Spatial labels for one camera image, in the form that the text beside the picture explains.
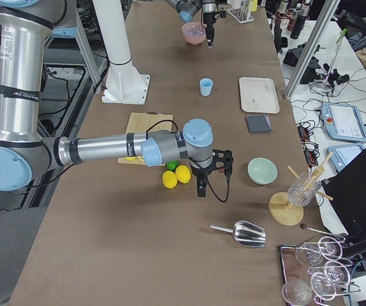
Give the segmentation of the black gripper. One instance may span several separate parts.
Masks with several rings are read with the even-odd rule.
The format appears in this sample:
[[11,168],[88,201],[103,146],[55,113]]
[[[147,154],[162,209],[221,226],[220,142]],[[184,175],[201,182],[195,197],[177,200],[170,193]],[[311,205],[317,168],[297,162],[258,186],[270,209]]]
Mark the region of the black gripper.
[[209,48],[214,46],[214,24],[218,18],[225,18],[225,11],[219,2],[202,2],[203,23],[206,25],[206,39]]
[[226,196],[230,195],[230,180],[233,171],[233,153],[230,150],[214,149],[211,155],[211,163],[208,166],[202,166],[199,161],[190,158],[190,167],[192,174],[196,177],[196,188],[198,197],[206,197],[207,187],[210,187],[212,194],[219,198],[214,191],[209,180],[209,175],[214,171],[223,171],[226,177]]

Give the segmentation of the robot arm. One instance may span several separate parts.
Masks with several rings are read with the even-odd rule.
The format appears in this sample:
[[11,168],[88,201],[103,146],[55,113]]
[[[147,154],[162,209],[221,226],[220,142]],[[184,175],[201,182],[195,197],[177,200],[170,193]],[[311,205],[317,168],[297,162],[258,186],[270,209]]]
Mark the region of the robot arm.
[[192,119],[175,131],[73,139],[41,136],[37,125],[45,38],[77,35],[77,4],[0,1],[0,24],[0,191],[30,188],[34,179],[58,167],[118,157],[140,156],[147,166],[188,159],[201,197],[210,189],[213,171],[231,176],[232,153],[213,147],[212,128],[203,119]]
[[218,17],[226,18],[226,12],[219,9],[220,4],[228,4],[227,1],[220,0],[193,0],[193,1],[166,1],[179,14],[184,23],[188,23],[201,11],[202,22],[205,24],[205,33],[209,48],[214,46],[214,24]]

